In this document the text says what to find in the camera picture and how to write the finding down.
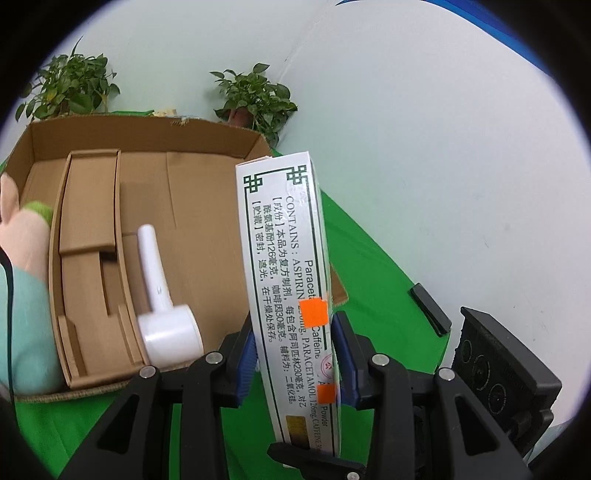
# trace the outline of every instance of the potted plant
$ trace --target potted plant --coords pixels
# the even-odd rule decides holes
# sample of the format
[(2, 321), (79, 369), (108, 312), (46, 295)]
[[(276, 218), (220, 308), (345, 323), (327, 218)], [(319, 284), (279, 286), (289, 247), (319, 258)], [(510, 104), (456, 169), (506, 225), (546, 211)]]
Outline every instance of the potted plant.
[(109, 83), (117, 75), (106, 74), (107, 57), (85, 57), (76, 53), (74, 46), (70, 56), (54, 56), (49, 63), (37, 72), (35, 84), (29, 82), (22, 98), (28, 98), (17, 108), (16, 119), (25, 112), (27, 118), (49, 118), (70, 113), (92, 113), (101, 105), (108, 111), (110, 94), (119, 94), (119, 87)]
[(269, 68), (257, 63), (252, 72), (238, 73), (233, 70), (210, 72), (217, 77), (221, 92), (226, 96), (223, 108), (216, 115), (231, 125), (252, 128), (265, 136), (274, 148), (279, 141), (279, 131), (297, 105), (290, 100), (290, 90), (280, 83), (271, 83), (263, 72)]

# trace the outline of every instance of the screw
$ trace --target screw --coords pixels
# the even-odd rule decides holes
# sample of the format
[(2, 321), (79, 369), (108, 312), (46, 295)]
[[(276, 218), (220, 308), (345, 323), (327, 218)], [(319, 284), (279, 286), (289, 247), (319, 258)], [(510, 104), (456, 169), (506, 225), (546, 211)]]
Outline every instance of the screw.
[(456, 378), (456, 373), (451, 368), (440, 368), (438, 375), (440, 378), (447, 380), (448, 382)]
[(205, 356), (205, 361), (210, 365), (217, 365), (223, 360), (223, 355), (220, 352), (211, 352)]
[(390, 363), (390, 359), (388, 358), (388, 355), (384, 355), (383, 353), (376, 353), (371, 358), (371, 361), (373, 363), (375, 363), (376, 365), (380, 365), (381, 367), (384, 367)]
[(142, 378), (151, 378), (156, 374), (156, 369), (152, 365), (146, 365), (139, 371), (139, 376)]

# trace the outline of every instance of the white wall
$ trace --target white wall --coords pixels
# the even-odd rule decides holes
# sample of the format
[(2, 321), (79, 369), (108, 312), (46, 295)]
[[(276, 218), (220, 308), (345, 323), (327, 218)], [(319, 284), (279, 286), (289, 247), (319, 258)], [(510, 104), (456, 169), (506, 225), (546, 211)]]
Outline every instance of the white wall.
[[(104, 53), (117, 72), (121, 96), (110, 110), (176, 108), (179, 115), (217, 120), (223, 100), (211, 70), (250, 71), (268, 63), (269, 78), (285, 61), (311, 23), (333, 0), (124, 0), (108, 5), (86, 21), (60, 47)], [(6, 158), (27, 121), (14, 114), (0, 135), (0, 159)]]
[[(135, 0), (64, 42), (105, 53), (112, 109), (213, 119), (209, 70), (271, 64), (300, 111), (284, 153), (310, 150), (323, 188), (454, 322), (493, 314), (562, 380), (567, 419), (590, 365), (588, 146), (545, 74), (418, 0)], [(9, 121), (0, 158), (25, 126)]]
[(322, 187), (454, 328), (491, 313), (562, 380), (567, 419), (591, 360), (589, 150), (554, 82), (426, 2), (331, 9), (282, 78), (300, 111), (279, 150)]

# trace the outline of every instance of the blue gripper pad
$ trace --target blue gripper pad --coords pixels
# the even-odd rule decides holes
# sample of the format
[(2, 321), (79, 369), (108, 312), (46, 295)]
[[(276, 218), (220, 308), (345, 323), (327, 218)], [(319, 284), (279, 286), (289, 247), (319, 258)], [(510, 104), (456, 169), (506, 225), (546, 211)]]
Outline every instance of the blue gripper pad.
[(256, 360), (255, 336), (252, 331), (246, 339), (242, 356), (238, 362), (238, 375), (236, 377), (236, 396), (240, 405), (251, 389), (252, 379), (255, 375)]
[(345, 333), (336, 314), (333, 315), (330, 331), (339, 361), (341, 403), (355, 407), (359, 402), (357, 371), (345, 339)]

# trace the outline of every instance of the pink plush toy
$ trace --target pink plush toy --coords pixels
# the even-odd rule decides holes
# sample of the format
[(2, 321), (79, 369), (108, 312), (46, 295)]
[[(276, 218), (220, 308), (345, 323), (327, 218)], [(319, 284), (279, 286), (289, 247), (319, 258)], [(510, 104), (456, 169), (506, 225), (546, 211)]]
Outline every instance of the pink plush toy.
[[(41, 202), (20, 208), (18, 188), (0, 177), (0, 246), (14, 273), (12, 379), (19, 395), (53, 393), (63, 384), (49, 311), (48, 252), (53, 210)], [(6, 276), (0, 271), (0, 383), (8, 386)]]
[(47, 285), (47, 264), (49, 252), (49, 225), (40, 202), (34, 208), (21, 208), (18, 204), (18, 188), (14, 180), (3, 173), (0, 177), (0, 246), (4, 249), (13, 267), (38, 278)]

